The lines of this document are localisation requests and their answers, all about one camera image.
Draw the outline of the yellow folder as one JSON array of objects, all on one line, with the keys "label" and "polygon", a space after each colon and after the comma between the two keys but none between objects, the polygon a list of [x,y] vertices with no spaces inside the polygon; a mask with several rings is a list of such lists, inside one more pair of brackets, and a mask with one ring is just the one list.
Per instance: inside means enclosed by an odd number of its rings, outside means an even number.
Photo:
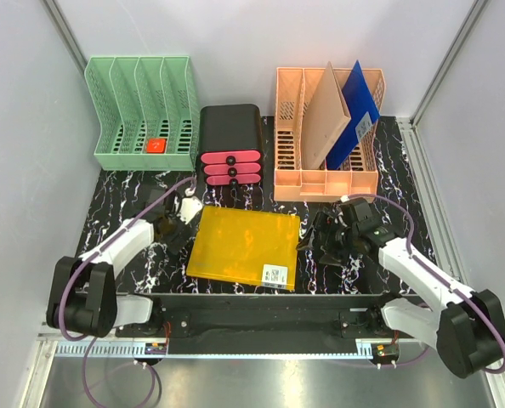
[{"label": "yellow folder", "polygon": [[293,291],[300,225],[297,215],[204,207],[186,274]]}]

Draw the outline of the pink bottom drawer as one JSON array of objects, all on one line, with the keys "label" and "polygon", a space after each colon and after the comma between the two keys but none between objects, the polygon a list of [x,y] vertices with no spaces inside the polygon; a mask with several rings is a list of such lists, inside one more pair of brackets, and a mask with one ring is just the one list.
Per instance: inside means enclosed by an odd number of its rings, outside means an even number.
[{"label": "pink bottom drawer", "polygon": [[238,173],[235,176],[230,176],[228,174],[208,176],[206,178],[206,183],[211,186],[235,186],[238,184],[257,184],[261,179],[258,173]]}]

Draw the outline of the pink drawer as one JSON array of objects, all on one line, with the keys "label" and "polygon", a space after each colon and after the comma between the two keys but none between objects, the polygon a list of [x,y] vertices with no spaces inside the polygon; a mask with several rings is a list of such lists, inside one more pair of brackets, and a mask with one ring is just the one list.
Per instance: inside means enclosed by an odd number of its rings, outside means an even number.
[{"label": "pink drawer", "polygon": [[236,176],[238,174],[258,173],[261,166],[257,162],[237,162],[234,165],[210,164],[203,167],[203,172],[207,176]]},{"label": "pink drawer", "polygon": [[258,162],[261,154],[258,150],[227,150],[204,152],[200,156],[201,163],[204,165]]},{"label": "pink drawer", "polygon": [[258,173],[238,173],[235,176],[230,176],[228,174],[208,176],[206,178],[206,183],[211,186],[235,186],[238,184],[257,184],[261,179]]}]

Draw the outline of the orange file organizer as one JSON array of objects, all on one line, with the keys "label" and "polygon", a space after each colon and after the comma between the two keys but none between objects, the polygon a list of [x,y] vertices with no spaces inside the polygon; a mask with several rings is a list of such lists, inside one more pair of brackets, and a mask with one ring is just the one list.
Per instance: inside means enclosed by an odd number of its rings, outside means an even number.
[{"label": "orange file organizer", "polygon": [[[276,201],[334,202],[341,196],[374,194],[377,191],[378,171],[373,152],[377,122],[337,170],[328,170],[326,161],[316,170],[302,168],[304,71],[324,68],[280,67],[276,71],[274,131]],[[341,88],[352,68],[333,67]],[[385,93],[383,72],[380,69],[362,67],[361,69],[380,110]]]}]

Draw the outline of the pink top drawer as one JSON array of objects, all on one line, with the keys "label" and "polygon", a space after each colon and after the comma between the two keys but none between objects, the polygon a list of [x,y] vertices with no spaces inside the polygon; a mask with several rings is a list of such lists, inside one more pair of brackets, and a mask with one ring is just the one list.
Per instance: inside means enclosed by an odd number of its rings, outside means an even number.
[{"label": "pink top drawer", "polygon": [[258,150],[227,150],[204,152],[200,156],[201,163],[204,165],[258,162],[261,154]]}]

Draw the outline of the black drawer cabinet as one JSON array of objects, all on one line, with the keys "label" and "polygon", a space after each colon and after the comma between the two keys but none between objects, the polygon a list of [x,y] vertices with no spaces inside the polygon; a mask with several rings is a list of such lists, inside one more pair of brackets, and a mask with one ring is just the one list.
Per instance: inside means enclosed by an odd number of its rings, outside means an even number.
[{"label": "black drawer cabinet", "polygon": [[262,123],[259,108],[254,104],[209,105],[201,109],[200,117],[200,152],[199,166],[203,172],[200,156],[204,152],[227,150],[258,150],[262,178],[263,145]]}]

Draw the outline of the pink folder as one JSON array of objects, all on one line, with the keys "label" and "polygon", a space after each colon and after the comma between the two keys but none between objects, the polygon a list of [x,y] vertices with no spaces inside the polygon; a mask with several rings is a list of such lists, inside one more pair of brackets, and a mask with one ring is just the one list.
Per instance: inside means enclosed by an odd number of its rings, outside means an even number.
[{"label": "pink folder", "polygon": [[304,107],[302,168],[316,170],[350,122],[349,108],[331,62],[322,70],[304,71]]}]

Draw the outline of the blue folder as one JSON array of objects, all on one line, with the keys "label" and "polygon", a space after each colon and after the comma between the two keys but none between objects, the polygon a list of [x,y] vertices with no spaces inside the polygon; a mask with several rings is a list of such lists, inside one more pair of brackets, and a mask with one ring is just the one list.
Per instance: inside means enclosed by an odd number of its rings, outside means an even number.
[{"label": "blue folder", "polygon": [[349,110],[350,121],[326,157],[328,170],[337,170],[343,164],[380,117],[359,60],[355,61],[342,87],[342,95]]}]

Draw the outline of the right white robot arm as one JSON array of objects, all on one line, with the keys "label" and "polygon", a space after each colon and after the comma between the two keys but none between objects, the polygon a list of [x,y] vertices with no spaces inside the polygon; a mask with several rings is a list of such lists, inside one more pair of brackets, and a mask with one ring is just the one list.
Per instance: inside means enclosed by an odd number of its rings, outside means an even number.
[{"label": "right white robot arm", "polygon": [[362,255],[403,280],[423,301],[381,296],[366,313],[371,334],[403,332],[435,350],[445,367],[466,378],[477,371],[505,372],[505,316],[498,296],[475,291],[449,276],[369,203],[368,195],[345,196],[339,212],[321,211],[298,243],[298,251],[320,250],[321,263],[339,266]]}]

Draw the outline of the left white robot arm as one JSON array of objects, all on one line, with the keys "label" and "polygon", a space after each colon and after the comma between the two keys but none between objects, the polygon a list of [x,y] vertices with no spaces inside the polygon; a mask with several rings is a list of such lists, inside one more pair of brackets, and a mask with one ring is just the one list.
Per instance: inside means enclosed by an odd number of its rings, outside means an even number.
[{"label": "left white robot arm", "polygon": [[143,212],[128,218],[94,249],[56,263],[48,297],[46,323],[67,332],[72,341],[105,337],[121,326],[134,325],[147,337],[163,328],[156,302],[138,294],[118,294],[116,278],[144,249],[155,242],[177,254],[191,238],[191,222],[203,208],[195,196],[177,192],[152,195]]}]

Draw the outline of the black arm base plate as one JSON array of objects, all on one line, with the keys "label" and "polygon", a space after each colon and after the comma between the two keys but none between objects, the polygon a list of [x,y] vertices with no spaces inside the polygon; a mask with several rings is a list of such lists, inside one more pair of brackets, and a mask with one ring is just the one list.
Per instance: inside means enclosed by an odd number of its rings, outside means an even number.
[{"label": "black arm base plate", "polygon": [[163,309],[154,321],[144,325],[126,325],[119,337],[158,337],[169,330],[171,338],[198,338],[211,334],[323,334],[351,338],[391,338],[394,331],[375,326],[364,309],[334,308],[245,308]]}]

